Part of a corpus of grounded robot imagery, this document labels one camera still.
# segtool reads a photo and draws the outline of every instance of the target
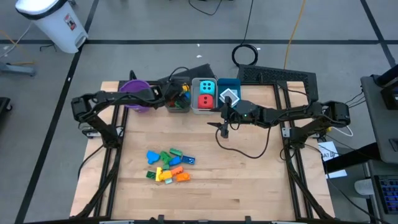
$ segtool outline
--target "wooden table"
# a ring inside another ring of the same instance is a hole
[[[290,90],[304,91],[302,82],[288,82]],[[102,90],[117,91],[118,82],[103,82]],[[265,107],[276,108],[272,86],[242,86],[242,98]],[[290,94],[292,106],[307,104],[306,96]],[[113,107],[100,117],[110,123]],[[220,148],[215,141],[216,128],[206,122],[221,122],[220,114],[195,115],[168,113],[159,108],[148,113],[128,114],[123,152],[118,175],[112,219],[147,220],[165,215],[167,220],[295,220],[286,164],[279,158],[283,148],[280,127],[271,129],[266,153],[259,159],[249,159],[237,152]],[[297,126],[309,122],[296,121]],[[219,138],[221,144],[235,147],[256,156],[266,143],[267,130],[242,125],[238,131],[229,129],[229,138]],[[85,156],[102,144],[100,138],[88,140]],[[317,146],[314,139],[307,144]],[[165,185],[146,178],[147,170],[156,171],[162,162],[149,165],[148,150],[180,149],[196,158],[194,166],[184,164],[191,181]],[[311,148],[301,150],[308,188],[319,204],[334,215],[322,161]],[[102,150],[81,170],[71,215],[76,215],[98,188],[105,150]],[[300,210],[305,217],[301,191],[298,189]],[[103,198],[101,214],[105,214],[108,193]]]

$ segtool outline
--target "yellow lego brick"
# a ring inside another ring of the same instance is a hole
[[[158,167],[158,168],[156,168],[156,178],[155,178],[155,180],[156,181],[161,181],[161,179],[159,178],[160,177],[160,175],[162,174],[162,168],[161,167]]]
[[[172,178],[172,177],[173,177],[172,172],[171,172],[170,170],[168,170],[168,171],[163,172],[163,173],[160,175],[159,179],[160,179],[160,180],[165,180],[165,179],[169,179],[169,178]]]

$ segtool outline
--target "black keyboard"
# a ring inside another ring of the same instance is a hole
[[[386,214],[398,214],[398,176],[375,175],[377,190]]]

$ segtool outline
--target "gray floor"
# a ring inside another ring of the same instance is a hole
[[[87,20],[93,0],[76,0],[74,7],[82,24]],[[14,10],[14,2],[0,2],[0,29],[17,39],[29,21]],[[395,0],[367,0],[386,40],[398,39]],[[193,3],[212,11],[217,1]],[[289,39],[300,10],[300,1],[254,0],[248,39]],[[219,11],[209,17],[192,9],[186,0],[99,0],[90,27],[90,39],[167,40],[241,39],[244,35],[250,1],[223,1]],[[47,40],[32,26],[25,40]],[[308,0],[295,39],[301,40],[377,40],[360,1]],[[235,77],[238,69],[231,61],[236,44],[159,44],[85,45],[79,59],[67,100],[56,128],[44,169],[37,184],[26,222],[67,218],[76,188],[76,173],[82,162],[86,139],[72,118],[70,99],[98,91],[106,80],[126,80],[130,69],[138,78],[155,80],[175,67],[196,67],[209,63],[219,77]],[[259,50],[257,65],[282,68],[286,45],[254,44]],[[39,52],[40,45],[24,44],[37,64],[34,78],[0,75],[0,96],[10,97],[14,110],[2,124],[0,135],[0,222],[12,223],[43,145],[73,55],[52,48]],[[398,58],[398,45],[388,45]],[[252,59],[250,52],[237,53],[241,63]],[[27,59],[18,50],[2,62]],[[377,45],[292,45],[287,68],[315,72],[320,100],[346,101],[360,92],[359,78],[383,73],[389,68],[380,44]],[[374,141],[365,104],[351,110],[354,137],[331,135],[352,147]],[[363,178],[362,167],[352,167],[348,177],[334,183],[360,206],[352,183]],[[369,218],[351,206],[331,188],[336,216],[344,220]]]

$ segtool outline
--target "blue die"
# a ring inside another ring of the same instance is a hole
[[[200,94],[210,94],[214,96],[215,94],[215,84],[213,81],[202,81],[200,82]]]

